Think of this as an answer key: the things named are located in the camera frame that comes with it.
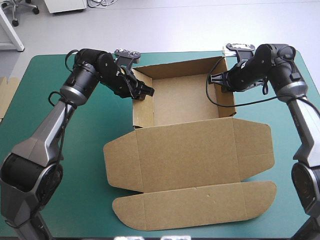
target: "cardboard piece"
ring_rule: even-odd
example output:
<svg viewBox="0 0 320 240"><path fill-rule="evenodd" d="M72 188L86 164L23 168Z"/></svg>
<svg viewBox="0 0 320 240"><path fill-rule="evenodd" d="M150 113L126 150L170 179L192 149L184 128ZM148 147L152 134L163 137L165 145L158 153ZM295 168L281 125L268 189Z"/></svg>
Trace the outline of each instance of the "cardboard piece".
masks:
<svg viewBox="0 0 320 240"><path fill-rule="evenodd" d="M143 193L237 183L274 165L270 127L232 117L138 128L103 152L109 184Z"/></svg>
<svg viewBox="0 0 320 240"><path fill-rule="evenodd" d="M113 201L127 226L163 230L243 221L272 204L272 182L241 181L274 165L266 124L235 119L235 108L206 96L206 79L221 57L135 68L155 89L133 101L135 130L103 148L111 186L142 192ZM212 74L227 70L222 60ZM234 105L232 92L210 85L210 97Z"/></svg>
<svg viewBox="0 0 320 240"><path fill-rule="evenodd" d="M128 227L153 231L253 219L275 195L271 181L239 182L119 197L112 207Z"/></svg>
<svg viewBox="0 0 320 240"><path fill-rule="evenodd" d="M5 117L19 84L18 78L12 77L7 82L6 77L0 77L0 122Z"/></svg>
<svg viewBox="0 0 320 240"><path fill-rule="evenodd" d="M134 75L154 88L153 97L133 101L133 125L139 128L180 124L230 117L235 108L217 107L208 101L206 79L221 57L136 67ZM227 70L223 59L212 74ZM233 105L232 92L222 93L218 85L209 86L212 99Z"/></svg>

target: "wire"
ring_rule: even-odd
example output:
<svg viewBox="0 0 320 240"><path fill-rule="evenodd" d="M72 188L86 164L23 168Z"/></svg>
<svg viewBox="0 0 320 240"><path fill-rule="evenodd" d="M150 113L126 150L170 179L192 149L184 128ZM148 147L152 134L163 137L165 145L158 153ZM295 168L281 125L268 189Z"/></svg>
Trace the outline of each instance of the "wire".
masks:
<svg viewBox="0 0 320 240"><path fill-rule="evenodd" d="M105 9L108 6L116 3L118 0L112 0L108 2L107 0L87 0L87 5L89 8L94 9L94 8L99 8L99 9Z"/></svg>
<svg viewBox="0 0 320 240"><path fill-rule="evenodd" d="M300 101L308 104L310 107L312 107L314 109L314 111L316 112L316 114L318 114L319 118L320 118L320 111L318 110L318 108L313 105L313 103L311 103L310 101L308 101L307 99L304 99L304 98L298 98Z"/></svg>

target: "silver arm segment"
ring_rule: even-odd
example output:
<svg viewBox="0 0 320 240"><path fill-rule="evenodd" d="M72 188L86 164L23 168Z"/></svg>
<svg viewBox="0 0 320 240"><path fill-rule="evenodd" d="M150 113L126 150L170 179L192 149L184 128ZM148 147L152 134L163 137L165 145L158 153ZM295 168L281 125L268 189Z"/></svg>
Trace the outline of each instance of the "silver arm segment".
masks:
<svg viewBox="0 0 320 240"><path fill-rule="evenodd" d="M59 101L33 135L15 145L11 152L43 167L56 162L65 108L66 104ZM67 105L67 122L74 111L71 105Z"/></svg>
<svg viewBox="0 0 320 240"><path fill-rule="evenodd" d="M307 103L295 99L287 103L295 127L301 139L301 146L293 156L310 168L320 165L320 117Z"/></svg>

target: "black cable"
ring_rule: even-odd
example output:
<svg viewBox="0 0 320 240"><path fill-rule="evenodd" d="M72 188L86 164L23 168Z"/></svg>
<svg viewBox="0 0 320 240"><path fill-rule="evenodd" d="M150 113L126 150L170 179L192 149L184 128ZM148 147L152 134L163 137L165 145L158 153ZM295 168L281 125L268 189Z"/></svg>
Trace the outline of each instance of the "black cable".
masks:
<svg viewBox="0 0 320 240"><path fill-rule="evenodd" d="M308 101L307 99L304 99L302 97L298 98L300 101L308 104L310 107L312 107L314 109L314 111L316 112L316 114L318 114L319 118L320 118L320 111L319 109L313 104L311 103L310 101Z"/></svg>

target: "cardboard flap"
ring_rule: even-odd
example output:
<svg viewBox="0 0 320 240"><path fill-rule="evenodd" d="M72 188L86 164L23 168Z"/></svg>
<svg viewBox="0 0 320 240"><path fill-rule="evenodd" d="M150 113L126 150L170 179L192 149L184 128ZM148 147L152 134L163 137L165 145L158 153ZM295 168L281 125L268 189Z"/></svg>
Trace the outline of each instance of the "cardboard flap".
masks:
<svg viewBox="0 0 320 240"><path fill-rule="evenodd" d="M136 132L132 131L103 147L106 175L111 186L142 192Z"/></svg>
<svg viewBox="0 0 320 240"><path fill-rule="evenodd" d="M103 152L109 184L144 193L236 183L274 164L270 128L232 117L139 128Z"/></svg>
<svg viewBox="0 0 320 240"><path fill-rule="evenodd" d="M270 127L253 121L232 120L240 179L270 169L275 164Z"/></svg>
<svg viewBox="0 0 320 240"><path fill-rule="evenodd" d="M10 78L8 82L6 77L0 77L0 121L5 117L19 83L19 79L15 77Z"/></svg>
<svg viewBox="0 0 320 240"><path fill-rule="evenodd" d="M178 78L184 76L208 74L221 56L208 57L202 59L179 61L148 66L139 66L134 69L144 75L157 79ZM215 73L227 71L226 60L223 59L221 64L215 69Z"/></svg>
<svg viewBox="0 0 320 240"><path fill-rule="evenodd" d="M271 181L241 182L120 197L112 208L125 225L153 231L244 221L273 203Z"/></svg>
<svg viewBox="0 0 320 240"><path fill-rule="evenodd" d="M153 87L152 79L136 70L132 70L137 79L143 81L147 86ZM154 98L145 96L144 100L132 100L132 122L133 126L146 128L154 126Z"/></svg>

